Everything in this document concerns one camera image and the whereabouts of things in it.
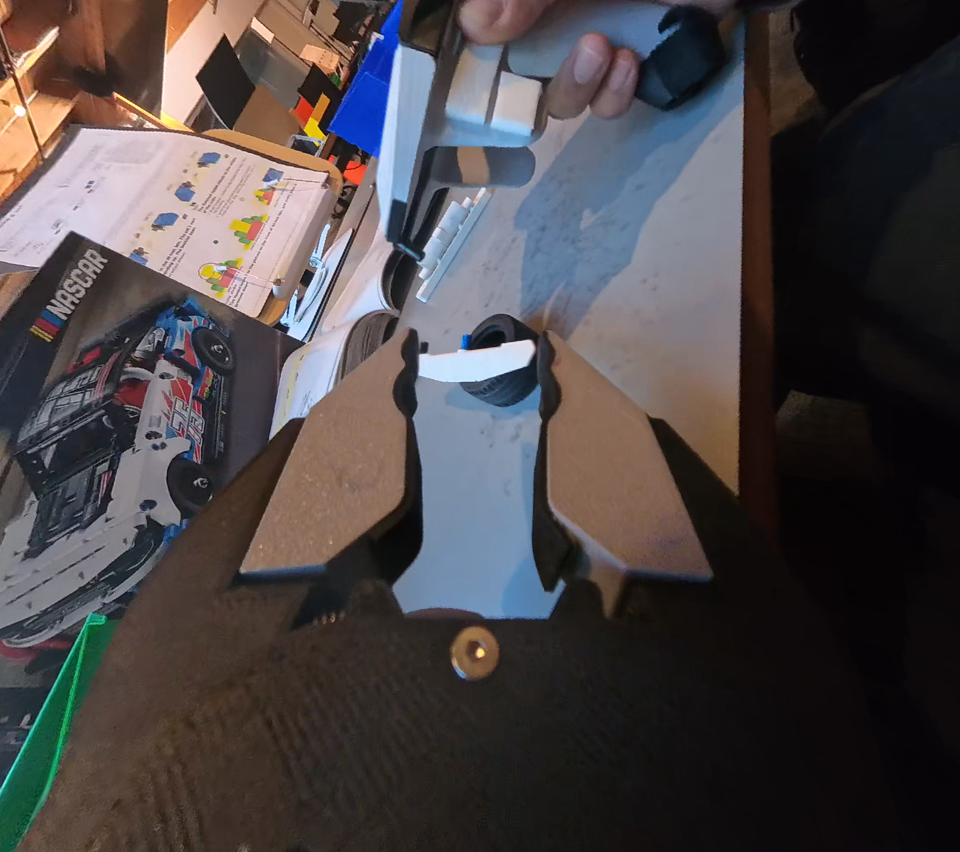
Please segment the grey desk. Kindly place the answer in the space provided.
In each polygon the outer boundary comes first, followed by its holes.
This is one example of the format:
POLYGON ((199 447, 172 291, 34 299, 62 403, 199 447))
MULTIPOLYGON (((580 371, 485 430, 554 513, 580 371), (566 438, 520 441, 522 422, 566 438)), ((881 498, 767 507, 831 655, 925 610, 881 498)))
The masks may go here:
MULTIPOLYGON (((433 353, 495 313, 557 331, 736 495, 747 27, 724 25, 730 60, 711 89, 674 114, 551 122, 532 181, 493 195, 428 301, 411 262, 387 287, 433 353)), ((449 383, 416 394, 423 543, 400 605, 548 615, 559 593, 530 540, 539 392, 506 409, 449 383)))

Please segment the thick open instruction booklet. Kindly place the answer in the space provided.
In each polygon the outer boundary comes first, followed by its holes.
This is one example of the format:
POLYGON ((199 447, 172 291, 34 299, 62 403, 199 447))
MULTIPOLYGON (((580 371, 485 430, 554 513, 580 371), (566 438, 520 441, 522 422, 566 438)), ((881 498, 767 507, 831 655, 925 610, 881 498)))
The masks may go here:
POLYGON ((376 232, 338 295, 334 288, 314 335, 285 360, 270 424, 270 436, 304 418, 342 379, 386 343, 400 310, 392 281, 400 265, 411 265, 376 232))

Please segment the wooden shelf unit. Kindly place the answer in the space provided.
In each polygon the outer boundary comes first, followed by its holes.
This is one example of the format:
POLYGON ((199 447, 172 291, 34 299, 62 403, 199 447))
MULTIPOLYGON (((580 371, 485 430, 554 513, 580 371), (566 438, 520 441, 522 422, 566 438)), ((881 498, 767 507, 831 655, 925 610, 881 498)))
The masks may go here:
POLYGON ((82 0, 1 0, 1 191, 53 151, 80 98, 82 0))

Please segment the colourful block stack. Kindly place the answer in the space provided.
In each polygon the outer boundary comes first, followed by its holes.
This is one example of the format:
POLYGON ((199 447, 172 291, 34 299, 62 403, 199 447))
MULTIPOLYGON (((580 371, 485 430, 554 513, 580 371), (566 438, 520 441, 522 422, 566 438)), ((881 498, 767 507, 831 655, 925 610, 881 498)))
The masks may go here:
POLYGON ((327 133, 321 127, 321 123, 330 104, 330 97, 325 94, 321 94, 316 103, 309 102, 303 95, 298 97, 293 114, 306 138, 320 143, 327 140, 327 133))

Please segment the blue plastic bin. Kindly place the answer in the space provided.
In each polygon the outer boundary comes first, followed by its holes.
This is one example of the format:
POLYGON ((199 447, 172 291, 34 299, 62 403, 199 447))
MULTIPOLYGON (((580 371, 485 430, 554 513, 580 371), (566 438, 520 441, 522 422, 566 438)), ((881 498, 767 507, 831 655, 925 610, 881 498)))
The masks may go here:
POLYGON ((402 12, 403 0, 396 0, 370 40, 329 126, 338 138, 374 158, 379 156, 386 121, 402 12))

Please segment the green plastic bin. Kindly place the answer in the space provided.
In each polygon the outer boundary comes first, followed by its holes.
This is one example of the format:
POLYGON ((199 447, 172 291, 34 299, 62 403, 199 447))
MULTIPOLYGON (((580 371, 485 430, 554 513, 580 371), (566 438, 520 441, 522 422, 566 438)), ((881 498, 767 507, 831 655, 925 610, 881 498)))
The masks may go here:
POLYGON ((64 664, 33 713, 1 788, 1 849, 12 851, 27 834, 54 785, 66 745, 119 620, 89 615, 64 664))

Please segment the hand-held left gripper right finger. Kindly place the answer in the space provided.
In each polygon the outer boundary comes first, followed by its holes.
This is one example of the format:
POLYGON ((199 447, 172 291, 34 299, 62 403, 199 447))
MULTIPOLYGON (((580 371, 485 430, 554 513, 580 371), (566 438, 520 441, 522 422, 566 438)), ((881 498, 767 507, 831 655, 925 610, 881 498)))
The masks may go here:
POLYGON ((535 370, 531 544, 543 590, 589 582, 610 618, 633 582, 711 582, 649 416, 553 331, 539 339, 535 370))

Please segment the toy race car box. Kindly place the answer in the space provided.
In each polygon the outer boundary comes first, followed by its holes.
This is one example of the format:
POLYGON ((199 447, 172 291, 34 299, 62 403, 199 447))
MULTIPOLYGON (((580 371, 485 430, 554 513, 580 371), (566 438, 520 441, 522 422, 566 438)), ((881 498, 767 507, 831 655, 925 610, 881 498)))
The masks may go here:
POLYGON ((264 449, 300 343, 78 234, 2 319, 2 654, 125 606, 264 449))

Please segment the white curved toy beam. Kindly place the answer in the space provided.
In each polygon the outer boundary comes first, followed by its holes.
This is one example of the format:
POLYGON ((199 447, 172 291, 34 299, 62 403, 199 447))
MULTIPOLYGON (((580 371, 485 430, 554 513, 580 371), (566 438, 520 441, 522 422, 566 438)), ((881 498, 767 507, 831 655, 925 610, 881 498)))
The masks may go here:
POLYGON ((418 357, 417 375, 445 383, 486 381, 527 368, 536 351, 535 341, 520 340, 485 349, 424 353, 418 357))

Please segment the cardboard box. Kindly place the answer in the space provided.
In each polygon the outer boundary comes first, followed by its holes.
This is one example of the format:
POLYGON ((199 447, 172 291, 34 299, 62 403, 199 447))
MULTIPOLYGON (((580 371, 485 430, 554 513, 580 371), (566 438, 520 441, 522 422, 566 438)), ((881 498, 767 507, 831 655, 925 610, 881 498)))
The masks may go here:
POLYGON ((289 147, 303 127, 283 102, 265 86, 255 86, 231 129, 274 145, 289 147))

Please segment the black toy tyre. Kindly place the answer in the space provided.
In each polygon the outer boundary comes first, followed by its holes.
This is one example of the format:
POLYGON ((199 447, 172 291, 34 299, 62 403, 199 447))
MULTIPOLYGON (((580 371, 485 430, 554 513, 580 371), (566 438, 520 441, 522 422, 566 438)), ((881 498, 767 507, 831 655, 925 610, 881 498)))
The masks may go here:
MULTIPOLYGON (((498 313, 486 317, 473 330, 465 349, 478 351, 518 341, 531 341, 536 350, 539 334, 517 317, 498 313)), ((505 408, 526 399, 537 384, 536 361, 533 357, 523 368, 482 380, 462 382, 461 388, 481 402, 505 408)))

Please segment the white hinged brick assembly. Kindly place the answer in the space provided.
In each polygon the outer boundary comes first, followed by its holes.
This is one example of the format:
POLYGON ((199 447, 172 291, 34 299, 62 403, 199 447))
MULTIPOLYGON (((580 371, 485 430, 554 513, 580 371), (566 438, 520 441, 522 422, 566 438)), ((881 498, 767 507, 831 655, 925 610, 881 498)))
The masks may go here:
POLYGON ((494 194, 493 189, 481 188, 474 197, 447 205, 419 265, 421 284, 415 294, 418 301, 427 302, 439 286, 494 194))

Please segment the white flat device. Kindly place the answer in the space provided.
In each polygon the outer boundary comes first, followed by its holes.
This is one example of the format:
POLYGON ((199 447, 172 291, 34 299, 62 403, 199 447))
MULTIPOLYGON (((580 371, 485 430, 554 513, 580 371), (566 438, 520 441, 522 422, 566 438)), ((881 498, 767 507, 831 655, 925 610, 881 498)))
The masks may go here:
POLYGON ((333 288, 354 241, 354 229, 341 228, 332 235, 326 224, 298 286, 277 326, 294 340, 305 343, 316 332, 333 288))

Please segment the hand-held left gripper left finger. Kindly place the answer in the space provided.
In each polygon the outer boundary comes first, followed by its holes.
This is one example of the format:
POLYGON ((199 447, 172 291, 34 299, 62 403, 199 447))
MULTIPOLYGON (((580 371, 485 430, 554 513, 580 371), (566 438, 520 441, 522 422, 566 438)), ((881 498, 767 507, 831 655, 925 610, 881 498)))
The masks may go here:
POLYGON ((397 332, 302 420, 240 567, 253 581, 393 585, 423 545, 414 427, 421 346, 397 332))

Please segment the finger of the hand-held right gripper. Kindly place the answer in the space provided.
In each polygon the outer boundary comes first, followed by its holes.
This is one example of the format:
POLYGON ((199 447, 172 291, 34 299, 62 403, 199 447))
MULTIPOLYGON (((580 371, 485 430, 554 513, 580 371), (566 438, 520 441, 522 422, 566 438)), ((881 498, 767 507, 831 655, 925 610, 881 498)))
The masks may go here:
POLYGON ((435 160, 429 131, 436 60, 399 42, 393 56, 376 174, 379 228, 393 248, 423 259, 435 160))

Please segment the black panel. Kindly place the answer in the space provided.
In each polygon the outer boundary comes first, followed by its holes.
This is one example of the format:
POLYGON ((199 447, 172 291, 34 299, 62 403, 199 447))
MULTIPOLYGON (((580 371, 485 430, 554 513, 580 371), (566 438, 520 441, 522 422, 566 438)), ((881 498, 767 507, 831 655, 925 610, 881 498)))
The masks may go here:
POLYGON ((196 80, 212 114, 224 127, 234 129, 257 86, 247 75, 227 36, 221 36, 197 72, 196 80))

